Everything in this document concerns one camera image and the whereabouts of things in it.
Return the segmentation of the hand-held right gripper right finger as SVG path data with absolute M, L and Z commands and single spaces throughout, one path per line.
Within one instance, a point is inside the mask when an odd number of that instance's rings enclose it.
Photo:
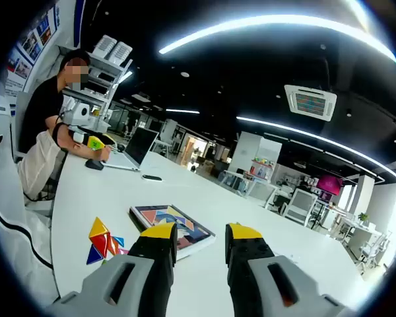
M 225 228 L 227 283 L 235 316 L 352 316 L 286 256 L 276 256 L 260 232 L 238 223 Z

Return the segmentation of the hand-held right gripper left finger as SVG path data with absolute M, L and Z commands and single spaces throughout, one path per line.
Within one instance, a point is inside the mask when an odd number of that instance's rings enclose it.
M 175 223 L 144 230 L 127 255 L 118 254 L 46 310 L 47 316 L 165 316 L 174 282 Z

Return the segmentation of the person's left hand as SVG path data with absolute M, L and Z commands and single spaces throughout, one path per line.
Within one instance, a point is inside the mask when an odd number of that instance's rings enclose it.
M 67 126 L 63 122 L 57 123 L 52 133 L 52 138 L 55 141 L 56 145 L 60 148 L 64 147 L 66 137 L 67 137 Z

